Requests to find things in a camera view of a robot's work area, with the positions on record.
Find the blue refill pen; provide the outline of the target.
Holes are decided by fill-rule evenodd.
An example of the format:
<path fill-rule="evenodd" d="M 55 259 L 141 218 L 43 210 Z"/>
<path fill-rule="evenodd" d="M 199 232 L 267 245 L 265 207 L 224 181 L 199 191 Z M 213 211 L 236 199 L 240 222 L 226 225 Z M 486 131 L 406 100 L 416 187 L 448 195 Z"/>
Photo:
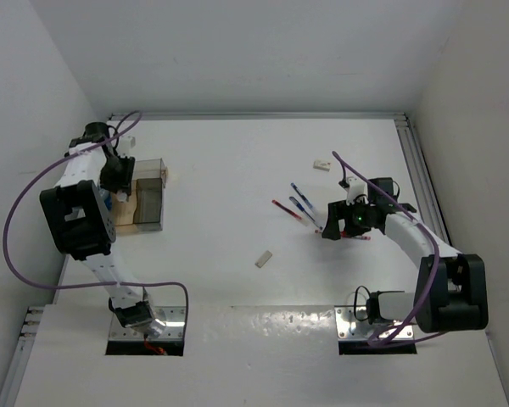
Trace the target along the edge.
<path fill-rule="evenodd" d="M 310 202 L 310 200 L 300 191 L 300 189 L 296 186 L 295 183 L 291 182 L 290 186 L 293 188 L 293 190 L 299 195 L 299 197 L 302 199 L 302 201 L 306 204 L 306 206 L 311 210 L 314 211 L 315 207 Z"/>

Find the grey white eraser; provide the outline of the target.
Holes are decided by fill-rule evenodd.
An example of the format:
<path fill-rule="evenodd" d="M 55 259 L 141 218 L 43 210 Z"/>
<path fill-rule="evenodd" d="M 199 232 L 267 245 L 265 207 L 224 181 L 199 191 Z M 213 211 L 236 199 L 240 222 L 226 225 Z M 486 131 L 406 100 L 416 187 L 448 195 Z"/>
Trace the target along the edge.
<path fill-rule="evenodd" d="M 272 257 L 272 252 L 266 250 L 254 263 L 258 268 L 262 268 Z"/>

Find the pink stapler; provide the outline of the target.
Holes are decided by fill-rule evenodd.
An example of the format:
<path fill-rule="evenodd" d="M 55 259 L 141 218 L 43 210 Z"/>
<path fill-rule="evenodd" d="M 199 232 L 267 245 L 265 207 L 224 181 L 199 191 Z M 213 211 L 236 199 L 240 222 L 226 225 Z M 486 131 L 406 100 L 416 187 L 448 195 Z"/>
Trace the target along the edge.
<path fill-rule="evenodd" d="M 115 194 L 115 199 L 119 202 L 119 203 L 125 203 L 128 201 L 129 199 L 129 195 L 124 192 L 124 191 L 118 191 L 116 194 Z"/>

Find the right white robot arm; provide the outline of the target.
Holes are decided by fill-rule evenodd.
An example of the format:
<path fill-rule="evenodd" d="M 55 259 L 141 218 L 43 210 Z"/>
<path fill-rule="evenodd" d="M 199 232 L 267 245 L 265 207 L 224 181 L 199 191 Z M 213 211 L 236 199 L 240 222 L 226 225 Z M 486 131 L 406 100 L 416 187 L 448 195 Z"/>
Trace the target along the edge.
<path fill-rule="evenodd" d="M 422 332 L 485 329 L 489 306 L 483 260 L 442 241 L 415 213 L 408 203 L 331 202 L 322 237 L 337 241 L 379 230 L 418 268 L 412 312 Z"/>

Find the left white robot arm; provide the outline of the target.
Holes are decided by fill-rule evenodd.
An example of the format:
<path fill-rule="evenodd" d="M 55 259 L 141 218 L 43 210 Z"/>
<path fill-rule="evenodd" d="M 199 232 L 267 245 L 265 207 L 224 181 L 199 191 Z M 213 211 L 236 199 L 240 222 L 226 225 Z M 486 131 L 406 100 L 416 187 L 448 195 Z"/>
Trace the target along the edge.
<path fill-rule="evenodd" d="M 112 249 L 116 229 L 103 193 L 131 196 L 135 159 L 118 153 L 110 138 L 107 124 L 86 125 L 83 135 L 70 142 L 63 175 L 39 199 L 59 252 L 83 263 L 107 284 L 109 309 L 122 327 L 155 339 L 164 332 L 165 320 Z"/>

